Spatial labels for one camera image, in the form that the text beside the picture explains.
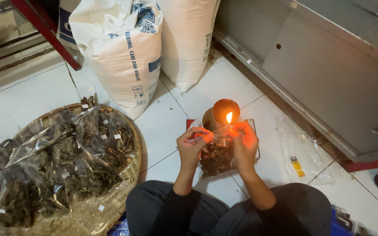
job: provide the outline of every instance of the white label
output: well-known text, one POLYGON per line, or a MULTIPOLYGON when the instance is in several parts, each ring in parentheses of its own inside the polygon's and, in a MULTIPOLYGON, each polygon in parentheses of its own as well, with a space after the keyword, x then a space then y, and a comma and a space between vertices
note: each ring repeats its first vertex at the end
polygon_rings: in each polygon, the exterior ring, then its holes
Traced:
POLYGON ((62 174, 62 178, 66 178, 66 177, 68 177, 69 176, 69 172, 67 172, 67 173, 64 173, 64 174, 62 174))

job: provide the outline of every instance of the woven bamboo tray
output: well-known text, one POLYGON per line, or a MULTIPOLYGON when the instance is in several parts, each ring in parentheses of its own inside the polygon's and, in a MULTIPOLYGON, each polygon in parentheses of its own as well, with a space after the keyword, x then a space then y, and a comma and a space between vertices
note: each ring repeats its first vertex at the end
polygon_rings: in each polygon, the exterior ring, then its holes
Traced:
MULTIPOLYGON (((72 212, 63 216, 44 218, 40 217, 35 220, 33 226, 29 229, 25 228, 3 228, 0 227, 1 236, 82 236, 82 235, 106 235, 110 228, 118 221, 125 211, 125 201, 131 189, 135 187, 138 182, 139 167, 141 165, 142 147, 138 133, 135 129, 134 123, 129 120, 125 115, 118 110, 101 105, 103 108, 112 109, 123 118, 125 118, 132 129, 135 139, 135 146, 137 155, 131 158, 132 162, 121 173, 123 182, 119 185, 118 189, 113 189, 110 193, 99 198, 90 198, 86 201, 71 202, 72 212), (98 208, 103 205, 105 208, 100 211, 98 208), (86 231, 82 226, 89 228, 90 226, 97 225, 93 231, 86 231)), ((81 104, 71 104, 54 110, 54 113, 59 113, 62 109, 69 108, 74 114, 78 115, 81 111, 81 104)), ((49 125, 48 113, 40 116, 44 125, 49 125)), ((25 129, 20 131, 15 137, 18 137, 25 129)))

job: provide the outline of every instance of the candle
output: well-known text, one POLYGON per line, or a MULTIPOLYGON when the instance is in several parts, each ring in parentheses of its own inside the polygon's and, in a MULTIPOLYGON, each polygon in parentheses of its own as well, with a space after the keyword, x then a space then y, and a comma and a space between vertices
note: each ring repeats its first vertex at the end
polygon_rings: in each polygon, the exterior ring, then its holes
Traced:
POLYGON ((210 130, 234 124, 240 115, 239 105, 230 99, 221 99, 214 104, 210 130))

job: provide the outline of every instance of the red metal stand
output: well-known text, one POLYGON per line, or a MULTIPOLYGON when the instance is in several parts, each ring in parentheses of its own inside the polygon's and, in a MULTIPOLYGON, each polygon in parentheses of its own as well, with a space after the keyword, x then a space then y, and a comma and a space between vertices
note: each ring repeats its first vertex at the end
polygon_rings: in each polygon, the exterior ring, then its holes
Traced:
POLYGON ((45 37, 45 39, 52 45, 56 51, 64 58, 66 62, 74 69, 80 70, 80 64, 74 59, 74 57, 64 48, 60 41, 56 38, 56 24, 50 19, 46 11, 37 3, 36 0, 31 0, 30 5, 35 8, 35 13, 33 9, 26 3, 25 0, 11 0, 14 6, 23 13, 23 15, 36 27, 36 29, 45 37))
POLYGON ((361 170, 376 169, 378 168, 378 161, 354 163, 351 160, 348 160, 342 163, 341 166, 350 173, 361 170))

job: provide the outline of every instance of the lighter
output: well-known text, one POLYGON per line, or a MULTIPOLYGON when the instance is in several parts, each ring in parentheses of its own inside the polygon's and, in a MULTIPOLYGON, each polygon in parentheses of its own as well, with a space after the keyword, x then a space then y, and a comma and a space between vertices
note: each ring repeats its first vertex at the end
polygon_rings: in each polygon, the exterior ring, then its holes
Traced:
POLYGON ((294 166, 294 169, 297 171, 297 174, 299 177, 306 176, 303 172, 303 169, 301 169, 300 163, 297 161, 297 158, 295 156, 291 157, 291 163, 294 166))

